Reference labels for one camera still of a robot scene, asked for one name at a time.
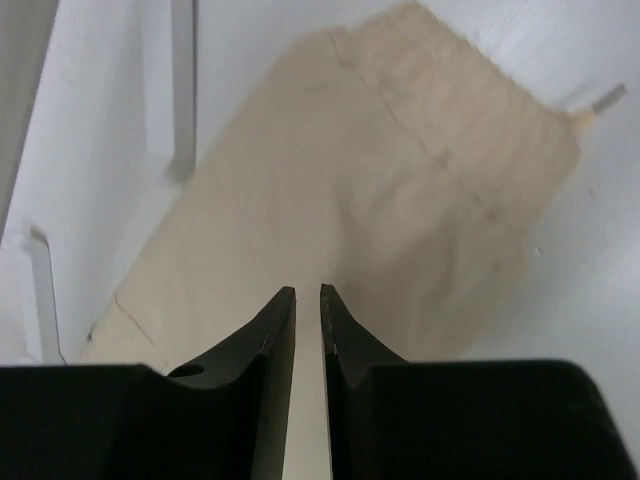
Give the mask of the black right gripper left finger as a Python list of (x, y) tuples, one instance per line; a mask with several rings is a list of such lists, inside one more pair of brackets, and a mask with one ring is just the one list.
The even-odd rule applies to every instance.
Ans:
[(282, 477), (295, 326), (295, 290), (283, 287), (249, 323), (170, 373), (187, 399), (166, 478)]

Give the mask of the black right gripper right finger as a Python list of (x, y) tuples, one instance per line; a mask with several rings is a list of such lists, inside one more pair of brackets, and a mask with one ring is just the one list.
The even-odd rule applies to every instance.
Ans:
[(374, 368), (405, 360), (364, 328), (336, 287), (320, 290), (320, 321), (331, 474), (334, 479), (413, 479), (415, 446), (392, 421), (385, 425), (376, 402)]

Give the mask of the beige trousers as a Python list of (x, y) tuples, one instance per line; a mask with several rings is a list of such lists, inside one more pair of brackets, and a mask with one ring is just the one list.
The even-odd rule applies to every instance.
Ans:
[(577, 137), (416, 2), (305, 35), (221, 133), (81, 358), (168, 372), (292, 286), (284, 475), (326, 479), (321, 286), (407, 359), (462, 354), (518, 282)]

